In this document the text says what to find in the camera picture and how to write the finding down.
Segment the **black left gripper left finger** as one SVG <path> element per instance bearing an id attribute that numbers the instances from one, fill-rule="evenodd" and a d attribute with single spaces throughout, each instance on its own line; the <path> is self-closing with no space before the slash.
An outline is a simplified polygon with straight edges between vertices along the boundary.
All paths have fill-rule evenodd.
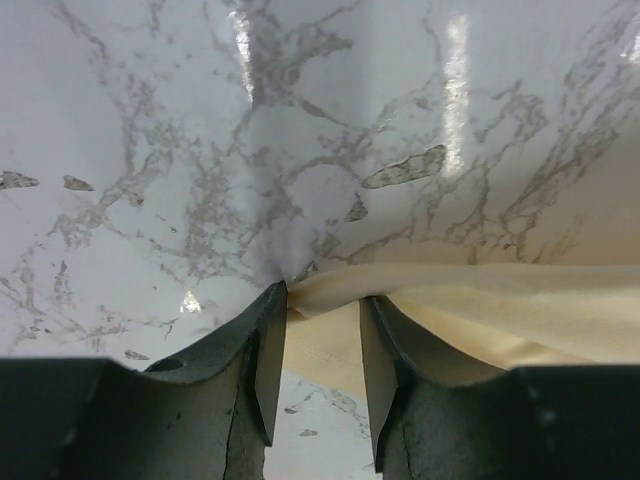
<path id="1" fill-rule="evenodd" d="M 136 371 L 106 358 L 1 362 L 5 479 L 259 479 L 277 416 L 287 288 Z"/>

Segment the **yellow t shirt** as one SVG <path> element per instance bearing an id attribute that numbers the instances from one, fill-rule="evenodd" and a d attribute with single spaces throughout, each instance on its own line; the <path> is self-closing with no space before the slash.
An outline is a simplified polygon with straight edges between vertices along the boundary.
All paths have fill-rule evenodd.
<path id="1" fill-rule="evenodd" d="M 285 368 L 363 395 L 358 303 L 370 295 L 501 370 L 639 360 L 635 265 L 366 264 L 290 289 Z"/>

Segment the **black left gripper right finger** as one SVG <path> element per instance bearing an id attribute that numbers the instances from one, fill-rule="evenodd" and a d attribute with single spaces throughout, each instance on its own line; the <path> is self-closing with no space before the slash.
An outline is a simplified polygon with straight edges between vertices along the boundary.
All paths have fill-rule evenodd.
<path id="1" fill-rule="evenodd" d="M 360 301 L 375 470 L 386 479 L 635 479 L 635 366 L 503 371 L 385 297 Z"/>

